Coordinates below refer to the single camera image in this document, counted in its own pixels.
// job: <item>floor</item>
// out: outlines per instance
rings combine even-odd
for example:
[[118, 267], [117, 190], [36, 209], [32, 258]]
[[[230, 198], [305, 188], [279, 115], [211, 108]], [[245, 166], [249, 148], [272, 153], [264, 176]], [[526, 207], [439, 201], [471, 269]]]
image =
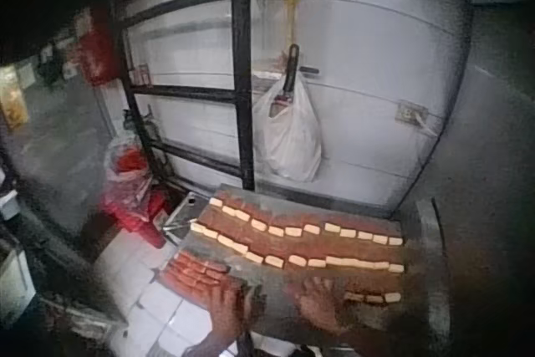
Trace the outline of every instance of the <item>floor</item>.
[[[110, 338], [117, 357], [180, 357], [211, 330], [206, 310], [154, 280], [157, 269], [174, 253], [170, 243], [157, 250], [135, 233], [121, 230], [97, 258], [95, 273], [128, 321], [127, 329], [116, 330]], [[295, 349], [282, 340], [254, 333], [252, 337], [258, 349], [276, 356], [286, 357]], [[233, 344], [221, 356], [232, 357], [236, 352]]]

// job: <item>white tofu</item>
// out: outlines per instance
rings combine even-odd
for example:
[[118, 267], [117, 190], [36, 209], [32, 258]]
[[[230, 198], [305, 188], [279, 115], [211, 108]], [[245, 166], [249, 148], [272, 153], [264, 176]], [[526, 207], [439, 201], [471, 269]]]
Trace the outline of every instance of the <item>white tofu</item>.
[[390, 246], [402, 246], [403, 239], [401, 237], [388, 237], [388, 244]]
[[321, 231], [321, 228], [319, 226], [316, 226], [316, 225], [310, 225], [310, 224], [306, 224], [304, 225], [304, 229], [303, 229], [305, 232], [308, 232], [308, 233], [312, 233], [312, 234], [319, 234], [319, 232]]
[[265, 261], [268, 265], [272, 265], [276, 268], [282, 269], [284, 266], [284, 260], [279, 257], [274, 257], [273, 255], [268, 255]]
[[357, 237], [357, 231], [353, 229], [341, 229], [340, 237], [355, 238]]
[[371, 239], [372, 242], [376, 242], [378, 244], [388, 244], [388, 237], [387, 236], [381, 236], [380, 234], [374, 234], [374, 237]]
[[215, 197], [212, 197], [210, 198], [210, 201], [209, 201], [210, 205], [213, 205], [214, 207], [222, 207], [223, 206], [223, 201], [220, 200], [219, 198], [215, 198]]
[[204, 235], [209, 238], [217, 239], [217, 236], [219, 236], [219, 233], [216, 232], [215, 230], [211, 230], [208, 227], [205, 227]]
[[224, 206], [222, 208], [222, 211], [224, 213], [226, 213], [227, 215], [230, 215], [231, 217], [235, 217], [236, 216], [236, 210], [234, 208], [230, 208], [228, 206]]
[[262, 263], [264, 260], [264, 257], [262, 255], [255, 254], [254, 252], [247, 251], [247, 254], [245, 254], [245, 258], [250, 259], [254, 263]]
[[398, 263], [391, 263], [388, 267], [388, 271], [393, 273], [403, 273], [405, 271], [405, 267]]
[[371, 240], [372, 238], [374, 238], [374, 235], [368, 232], [359, 231], [357, 238], [359, 238], [360, 240]]
[[327, 263], [327, 265], [334, 265], [336, 267], [346, 267], [346, 262], [344, 261], [343, 258], [338, 258], [338, 257], [331, 257], [331, 256], [327, 256], [325, 258], [325, 262]]
[[312, 258], [308, 260], [308, 265], [312, 268], [326, 268], [327, 261], [325, 261], [324, 259]]
[[232, 246], [234, 245], [234, 241], [231, 238], [223, 236], [222, 234], [217, 236], [217, 241], [220, 242], [223, 246], [227, 246], [230, 248], [232, 248]]
[[355, 261], [356, 261], [354, 263], [354, 267], [355, 268], [362, 268], [362, 269], [374, 269], [375, 268], [374, 263], [372, 263], [370, 261], [360, 261], [359, 259], [357, 259]]
[[249, 251], [248, 246], [240, 244], [239, 242], [234, 242], [234, 244], [232, 244], [232, 249], [241, 255], [245, 255], [247, 254], [247, 251]]
[[370, 303], [370, 304], [382, 304], [384, 302], [383, 296], [367, 295], [365, 300], [366, 300], [366, 303]]
[[204, 231], [206, 229], [206, 226], [204, 225], [201, 225], [200, 223], [197, 223], [197, 222], [192, 222], [193, 219], [191, 219], [191, 223], [190, 223], [190, 229], [193, 231], [193, 232], [197, 232], [197, 233], [200, 233], [200, 234], [204, 234]]
[[300, 227], [285, 227], [284, 232], [291, 237], [301, 237], [303, 235], [303, 229]]
[[362, 303], [364, 301], [364, 295], [346, 292], [344, 294], [344, 300], [357, 301], [357, 302]]
[[284, 237], [284, 229], [281, 227], [270, 226], [267, 232], [274, 236]]
[[340, 233], [340, 230], [342, 228], [338, 225], [334, 225], [333, 223], [326, 222], [325, 223], [325, 231], [331, 232], [331, 233]]
[[380, 263], [374, 263], [374, 269], [376, 270], [386, 270], [390, 266], [390, 263], [387, 263], [385, 261]]
[[268, 228], [267, 224], [265, 224], [264, 222], [257, 221], [256, 219], [251, 220], [251, 226], [259, 230], [260, 232], [265, 232]]
[[401, 301], [401, 294], [399, 293], [387, 293], [385, 294], [386, 303], [398, 303]]
[[251, 217], [251, 215], [245, 213], [244, 211], [236, 209], [236, 217], [244, 222], [249, 222], [249, 218]]
[[299, 255], [290, 255], [290, 258], [288, 258], [288, 261], [299, 267], [307, 266], [307, 260], [303, 257], [300, 257]]

